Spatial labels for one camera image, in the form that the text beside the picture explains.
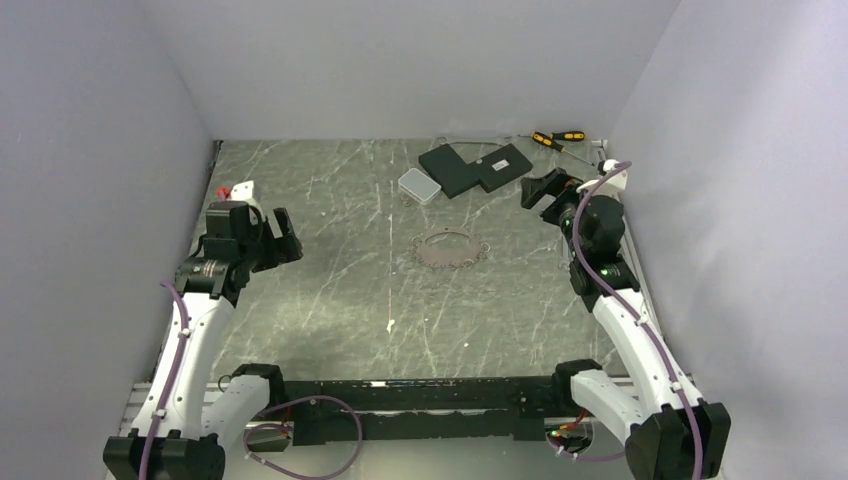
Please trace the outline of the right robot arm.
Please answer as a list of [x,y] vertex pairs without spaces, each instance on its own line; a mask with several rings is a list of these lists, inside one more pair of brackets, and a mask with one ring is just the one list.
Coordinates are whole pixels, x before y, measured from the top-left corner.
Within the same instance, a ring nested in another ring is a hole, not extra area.
[[624,391],[593,360],[575,360],[556,367],[551,401],[564,415],[593,415],[621,443],[636,479],[713,479],[731,417],[722,403],[705,400],[674,359],[625,260],[624,207],[613,194],[625,184],[618,164],[596,181],[554,169],[520,182],[525,209],[551,197],[540,217],[560,230],[572,289],[612,340],[635,388]]

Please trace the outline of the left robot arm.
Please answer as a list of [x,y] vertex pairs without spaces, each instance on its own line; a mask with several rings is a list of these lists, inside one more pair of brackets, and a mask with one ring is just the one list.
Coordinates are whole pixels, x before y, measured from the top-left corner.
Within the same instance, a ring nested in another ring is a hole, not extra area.
[[281,369],[244,364],[210,406],[207,381],[221,337],[253,273],[302,258],[289,213],[271,218],[251,200],[221,201],[206,211],[196,253],[172,281],[173,314],[160,364],[126,434],[108,438],[103,461],[115,479],[220,479],[228,449],[254,416],[279,417],[287,406]]

